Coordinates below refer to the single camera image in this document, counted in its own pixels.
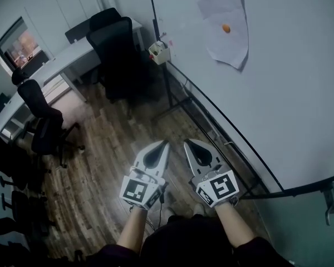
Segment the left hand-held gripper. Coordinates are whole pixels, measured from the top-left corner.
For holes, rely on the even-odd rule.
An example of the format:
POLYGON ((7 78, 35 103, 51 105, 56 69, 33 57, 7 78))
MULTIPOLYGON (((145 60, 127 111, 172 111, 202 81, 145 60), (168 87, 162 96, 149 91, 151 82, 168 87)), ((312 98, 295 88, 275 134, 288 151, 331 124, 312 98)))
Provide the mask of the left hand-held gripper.
POLYGON ((168 183, 162 175, 168 165, 170 144, 167 140, 153 142, 143 148, 135 159, 130 174, 124 176, 119 197, 132 206, 149 210, 164 194, 168 183), (149 172, 138 169, 149 168, 149 172))

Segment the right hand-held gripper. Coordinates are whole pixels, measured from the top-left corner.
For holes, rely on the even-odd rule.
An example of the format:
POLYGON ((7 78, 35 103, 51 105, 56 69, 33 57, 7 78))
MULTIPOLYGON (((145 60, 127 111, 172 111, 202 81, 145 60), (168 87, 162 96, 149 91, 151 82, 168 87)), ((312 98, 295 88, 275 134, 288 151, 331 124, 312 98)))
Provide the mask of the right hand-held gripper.
POLYGON ((209 207, 215 207, 238 193, 234 172, 227 164, 217 164, 220 156, 214 146, 199 140, 184 140, 183 146, 194 175, 190 184, 209 207))

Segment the small white marker tray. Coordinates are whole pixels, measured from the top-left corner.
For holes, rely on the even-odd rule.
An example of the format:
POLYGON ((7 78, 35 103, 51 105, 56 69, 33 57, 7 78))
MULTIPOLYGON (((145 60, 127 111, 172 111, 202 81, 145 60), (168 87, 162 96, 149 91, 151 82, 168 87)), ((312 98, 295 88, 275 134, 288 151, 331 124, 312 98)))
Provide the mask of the small white marker tray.
POLYGON ((170 49, 162 41, 156 41, 149 47, 149 54, 154 56, 153 61, 157 65, 162 65, 163 63, 170 60, 170 49))

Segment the person's right forearm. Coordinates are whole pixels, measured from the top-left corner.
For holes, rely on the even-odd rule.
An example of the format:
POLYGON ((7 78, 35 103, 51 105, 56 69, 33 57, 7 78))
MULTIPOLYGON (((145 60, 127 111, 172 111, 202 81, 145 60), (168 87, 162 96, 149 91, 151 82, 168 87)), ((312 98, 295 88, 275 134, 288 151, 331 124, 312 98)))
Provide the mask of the person's right forearm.
POLYGON ((234 248, 247 244, 256 238, 255 233, 229 202, 215 207, 227 238, 234 248))

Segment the person's left forearm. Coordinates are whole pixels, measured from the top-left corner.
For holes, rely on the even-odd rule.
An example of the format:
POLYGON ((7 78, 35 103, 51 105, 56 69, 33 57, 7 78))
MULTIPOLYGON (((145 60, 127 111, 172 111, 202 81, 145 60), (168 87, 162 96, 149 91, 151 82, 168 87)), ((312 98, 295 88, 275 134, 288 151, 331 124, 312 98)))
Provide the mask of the person's left forearm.
POLYGON ((144 242, 147 216, 147 210, 133 207, 116 245, 140 255, 144 242))

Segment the large white whiteboard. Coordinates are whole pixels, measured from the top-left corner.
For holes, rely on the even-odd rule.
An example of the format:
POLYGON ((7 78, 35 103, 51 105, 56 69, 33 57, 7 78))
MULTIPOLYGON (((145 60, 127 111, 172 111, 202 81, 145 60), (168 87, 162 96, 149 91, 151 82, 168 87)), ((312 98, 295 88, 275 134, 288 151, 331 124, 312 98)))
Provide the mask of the large white whiteboard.
POLYGON ((171 62, 272 192, 334 177, 334 0, 244 0, 249 50, 211 58, 196 0, 153 0, 171 62))

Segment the person's dark clothing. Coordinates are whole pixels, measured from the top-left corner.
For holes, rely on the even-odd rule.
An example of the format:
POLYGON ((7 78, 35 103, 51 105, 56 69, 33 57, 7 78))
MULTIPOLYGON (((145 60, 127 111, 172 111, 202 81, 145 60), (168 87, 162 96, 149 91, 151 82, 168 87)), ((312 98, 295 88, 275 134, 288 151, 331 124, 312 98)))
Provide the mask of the person's dark clothing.
POLYGON ((231 246, 216 217, 172 216, 148 236, 139 254, 106 245, 87 267, 293 267, 261 237, 231 246))

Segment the black mesh office chair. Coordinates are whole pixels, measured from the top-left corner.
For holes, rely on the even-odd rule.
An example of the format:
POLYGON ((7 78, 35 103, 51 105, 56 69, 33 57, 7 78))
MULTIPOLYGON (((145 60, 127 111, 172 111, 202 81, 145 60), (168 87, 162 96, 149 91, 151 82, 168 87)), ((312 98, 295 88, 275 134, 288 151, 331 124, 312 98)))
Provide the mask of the black mesh office chair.
POLYGON ((131 18, 109 8, 92 16, 89 27, 86 38, 100 60, 106 98, 111 103, 136 98, 159 101, 149 58, 135 48, 131 18))

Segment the white paper sheet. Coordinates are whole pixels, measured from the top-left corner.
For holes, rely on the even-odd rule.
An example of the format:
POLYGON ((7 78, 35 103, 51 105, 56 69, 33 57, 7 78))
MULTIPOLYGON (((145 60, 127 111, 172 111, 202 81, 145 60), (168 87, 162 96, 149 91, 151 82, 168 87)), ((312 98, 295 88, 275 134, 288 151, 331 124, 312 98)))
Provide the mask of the white paper sheet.
POLYGON ((200 10, 206 48, 212 59, 242 69, 249 50, 244 0, 196 0, 200 10), (225 33, 223 24, 230 26, 225 33))

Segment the white drawer cabinet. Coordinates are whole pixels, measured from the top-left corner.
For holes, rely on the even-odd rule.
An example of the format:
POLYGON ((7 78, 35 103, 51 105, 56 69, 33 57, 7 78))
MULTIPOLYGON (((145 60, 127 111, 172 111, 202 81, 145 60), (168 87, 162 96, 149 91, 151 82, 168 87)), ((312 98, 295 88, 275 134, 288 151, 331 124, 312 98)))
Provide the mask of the white drawer cabinet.
POLYGON ((82 102, 86 102, 87 99, 79 88, 81 84, 83 82, 79 76, 76 77, 74 75, 70 76, 67 73, 61 73, 50 81, 45 82, 42 92, 49 105, 52 105, 70 91, 73 91, 82 102))

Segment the white office desk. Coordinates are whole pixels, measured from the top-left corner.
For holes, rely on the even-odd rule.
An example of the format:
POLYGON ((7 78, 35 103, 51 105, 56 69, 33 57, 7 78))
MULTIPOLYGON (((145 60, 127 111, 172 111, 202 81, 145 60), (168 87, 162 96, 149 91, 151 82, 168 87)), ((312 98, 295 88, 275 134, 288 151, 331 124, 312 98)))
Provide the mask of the white office desk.
MULTIPOLYGON (((67 83, 70 89, 72 89, 78 97, 86 102, 85 97, 73 84, 73 82, 67 77, 66 71, 70 69, 70 66, 79 60, 81 57, 90 53, 93 47, 89 44, 86 37, 75 41, 69 45, 62 52, 60 52, 52 60, 48 61, 38 71, 36 71, 31 79, 36 80, 38 84, 43 87, 45 82, 49 82, 51 79, 60 75, 63 80, 67 83)), ((10 99, 9 103, 0 113, 0 133, 4 130, 8 122, 10 122, 16 112, 24 105, 24 100, 18 93, 15 93, 10 99)))

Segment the window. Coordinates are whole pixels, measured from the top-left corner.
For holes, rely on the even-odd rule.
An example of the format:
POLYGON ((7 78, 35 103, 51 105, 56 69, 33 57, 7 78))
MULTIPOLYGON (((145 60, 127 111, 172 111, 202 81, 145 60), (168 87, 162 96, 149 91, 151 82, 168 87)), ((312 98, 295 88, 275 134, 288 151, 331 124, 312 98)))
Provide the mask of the window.
POLYGON ((19 18, 0 39, 0 56, 12 69, 25 68, 36 72, 49 58, 19 18))

